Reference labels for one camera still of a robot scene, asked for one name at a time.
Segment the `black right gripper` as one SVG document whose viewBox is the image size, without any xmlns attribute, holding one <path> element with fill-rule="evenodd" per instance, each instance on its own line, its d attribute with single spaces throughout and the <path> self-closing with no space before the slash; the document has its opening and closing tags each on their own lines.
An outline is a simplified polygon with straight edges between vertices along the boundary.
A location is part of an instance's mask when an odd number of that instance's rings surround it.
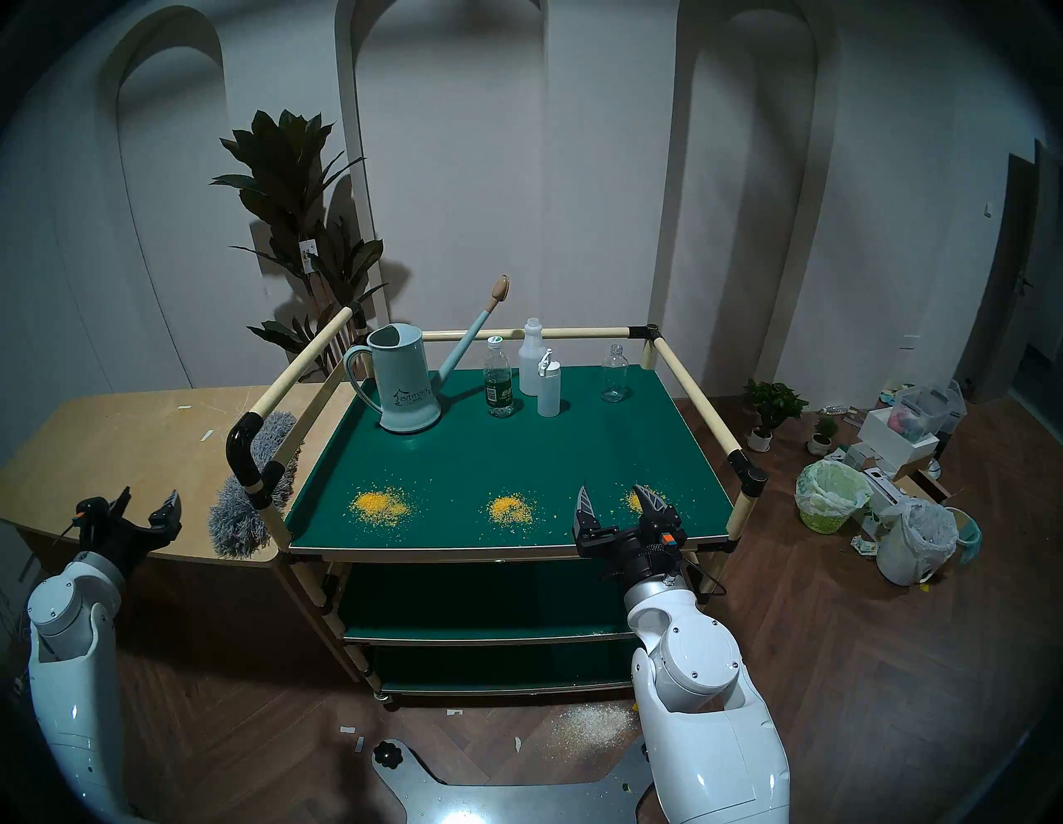
<svg viewBox="0 0 1063 824">
<path fill-rule="evenodd" d="M 659 523 L 672 524 L 677 520 L 673 505 L 640 484 L 632 486 L 632 509 L 639 511 L 640 517 Z M 681 527 L 602 527 L 587 487 L 580 485 L 575 500 L 573 538 L 580 558 L 601 562 L 598 581 L 639 584 L 658 575 L 667 579 L 678 577 L 688 534 Z"/>
</svg>

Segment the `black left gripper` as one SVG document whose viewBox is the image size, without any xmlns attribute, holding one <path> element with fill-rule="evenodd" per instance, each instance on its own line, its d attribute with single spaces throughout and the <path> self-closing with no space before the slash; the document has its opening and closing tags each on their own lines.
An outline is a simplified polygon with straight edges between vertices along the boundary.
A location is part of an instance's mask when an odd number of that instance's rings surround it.
<svg viewBox="0 0 1063 824">
<path fill-rule="evenodd" d="M 131 488 L 125 487 L 115 501 L 95 497 L 75 504 L 73 526 L 80 531 L 77 562 L 87 562 L 92 553 L 106 559 L 119 573 L 133 573 L 149 553 L 178 538 L 182 527 L 178 490 L 151 512 L 148 526 L 138 526 L 123 516 L 131 499 Z"/>
</svg>

